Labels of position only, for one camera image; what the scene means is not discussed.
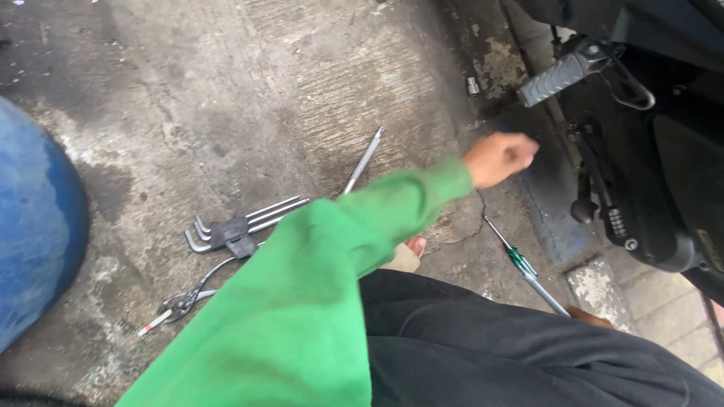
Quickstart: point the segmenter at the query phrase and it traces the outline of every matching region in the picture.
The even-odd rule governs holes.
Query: green sleeve
[[[369,406],[357,279],[471,189],[445,159],[287,215],[116,406]]]

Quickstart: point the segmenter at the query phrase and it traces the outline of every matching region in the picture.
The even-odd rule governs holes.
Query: motorcycle
[[[724,2],[517,1],[554,33],[556,62],[518,95],[555,97],[568,123],[571,216],[724,305]]]

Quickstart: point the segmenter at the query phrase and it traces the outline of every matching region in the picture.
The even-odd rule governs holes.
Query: black pants
[[[416,274],[360,280],[373,406],[724,406],[648,340]]]

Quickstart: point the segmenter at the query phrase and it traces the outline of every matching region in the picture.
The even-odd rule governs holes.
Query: hand
[[[462,158],[473,186],[488,188],[528,168],[538,143],[523,133],[495,132],[481,138]]]
[[[589,314],[580,308],[576,308],[575,306],[566,306],[565,310],[568,311],[568,313],[571,315],[571,318],[586,322],[588,325],[593,325],[595,327],[611,328],[612,330],[616,329],[614,328],[613,324],[611,324],[611,322],[609,322],[607,319],[599,318],[598,316]]]

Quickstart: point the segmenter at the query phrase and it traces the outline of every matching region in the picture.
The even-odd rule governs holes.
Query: concrete floor
[[[112,405],[188,319],[135,333],[226,256],[188,250],[181,232],[194,215],[223,220],[297,194],[334,198],[380,125],[387,133],[361,185],[460,154],[489,133],[525,67],[497,5],[477,2],[471,22],[462,3],[4,5],[14,45],[0,54],[0,93],[66,148],[88,188],[93,229],[74,286],[0,355],[0,390]],[[477,98],[466,94],[471,75],[484,91]],[[446,208],[426,232],[420,273],[546,309],[484,211],[543,286],[572,301],[515,178]]]

